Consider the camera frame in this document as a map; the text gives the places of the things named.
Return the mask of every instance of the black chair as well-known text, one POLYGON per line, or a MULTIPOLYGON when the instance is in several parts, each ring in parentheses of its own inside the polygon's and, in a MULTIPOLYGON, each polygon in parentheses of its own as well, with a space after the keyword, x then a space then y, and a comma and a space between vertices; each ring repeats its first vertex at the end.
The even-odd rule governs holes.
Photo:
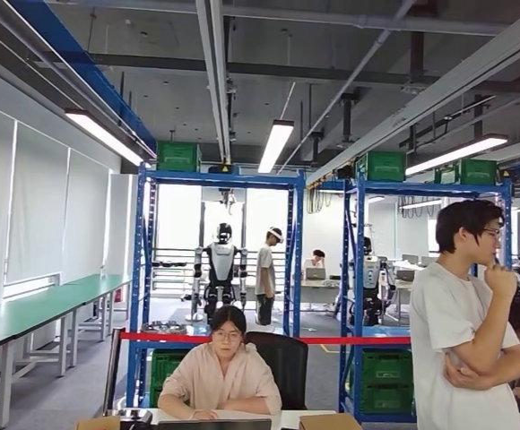
POLYGON ((289 336, 262 331, 249 331, 246 334, 244 341, 256 345, 258 353, 271 369, 282 397, 283 409, 307 409, 307 344, 289 336))

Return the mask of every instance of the computer monitor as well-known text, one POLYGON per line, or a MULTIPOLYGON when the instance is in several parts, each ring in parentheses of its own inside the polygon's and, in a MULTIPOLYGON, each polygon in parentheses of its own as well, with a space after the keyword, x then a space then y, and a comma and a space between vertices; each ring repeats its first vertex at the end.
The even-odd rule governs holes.
POLYGON ((307 267, 306 280, 325 280, 326 269, 323 267, 307 267))
POLYGON ((271 430, 266 419, 231 419, 212 421, 160 421, 159 430, 271 430))

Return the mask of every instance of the ceiling light fixture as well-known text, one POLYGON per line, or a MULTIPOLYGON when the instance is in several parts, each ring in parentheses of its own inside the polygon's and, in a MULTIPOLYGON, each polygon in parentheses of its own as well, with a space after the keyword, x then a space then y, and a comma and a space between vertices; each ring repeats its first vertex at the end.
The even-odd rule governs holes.
POLYGON ((113 136, 111 133, 107 131, 104 127, 99 125, 86 113, 66 112, 65 115, 73 123, 79 125, 80 128, 91 133, 99 141, 104 143, 108 148, 116 152, 125 159, 128 159, 135 166, 138 166, 143 161, 140 155, 135 154, 134 151, 113 136))
POLYGON ((400 206, 400 209, 424 208, 425 206, 435 206, 435 205, 442 204, 442 203, 443 203, 443 201, 441 201, 441 200, 428 200, 426 202, 404 204, 404 206, 400 206))
POLYGON ((272 130, 268 136, 264 155, 258 167, 258 173, 270 173, 276 164, 280 154, 282 153, 286 142, 288 141, 292 131, 294 130, 294 121, 283 121, 275 119, 272 123, 272 130))
POLYGON ((471 155, 478 154, 479 152, 487 151, 491 148, 495 148, 499 145, 503 145, 507 142, 507 137, 487 134, 485 136, 478 138, 474 142, 469 143, 458 150, 453 150, 447 154, 440 155, 434 159, 430 159, 425 163, 419 163, 416 166, 406 169, 406 176, 415 175, 416 173, 422 172, 424 170, 429 170, 431 168, 436 168, 444 164, 450 163, 456 159, 462 159, 465 157, 470 157, 471 155))

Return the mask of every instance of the red barrier rope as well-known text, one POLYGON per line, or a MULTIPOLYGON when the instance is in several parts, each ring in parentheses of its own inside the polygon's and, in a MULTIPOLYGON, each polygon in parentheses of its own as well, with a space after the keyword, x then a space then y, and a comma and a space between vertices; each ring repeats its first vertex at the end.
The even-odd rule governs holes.
MULTIPOLYGON (((120 335, 121 339, 143 340, 147 342, 158 342, 165 340, 177 343, 206 343, 210 338, 208 336, 190 336, 187 334, 159 334, 159 333, 138 333, 125 331, 120 335)), ((408 336, 394 337, 300 337, 297 338, 308 345, 409 345, 408 336)))

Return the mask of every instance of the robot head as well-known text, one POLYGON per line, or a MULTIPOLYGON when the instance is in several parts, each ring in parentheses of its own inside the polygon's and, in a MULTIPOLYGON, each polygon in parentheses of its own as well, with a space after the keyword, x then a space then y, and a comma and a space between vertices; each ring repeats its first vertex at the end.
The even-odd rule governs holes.
POLYGON ((219 244, 228 244, 232 239, 232 227, 228 222, 221 222, 216 230, 216 239, 219 244))

